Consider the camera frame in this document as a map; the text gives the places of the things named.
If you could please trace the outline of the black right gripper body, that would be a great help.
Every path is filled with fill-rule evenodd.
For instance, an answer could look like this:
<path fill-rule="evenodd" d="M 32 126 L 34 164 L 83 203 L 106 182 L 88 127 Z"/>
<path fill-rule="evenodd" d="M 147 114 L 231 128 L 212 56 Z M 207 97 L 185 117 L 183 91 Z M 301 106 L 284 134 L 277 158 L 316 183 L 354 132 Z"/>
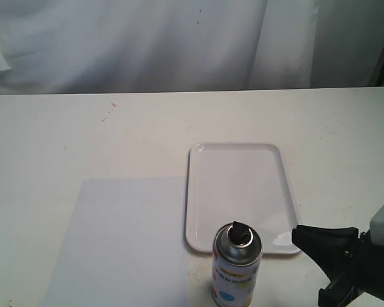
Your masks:
<path fill-rule="evenodd" d="M 349 304 L 364 292 L 384 301 L 384 247 L 373 244 L 369 232 L 343 228 L 342 234 L 348 239 L 342 264 L 348 289 L 342 303 Z"/>

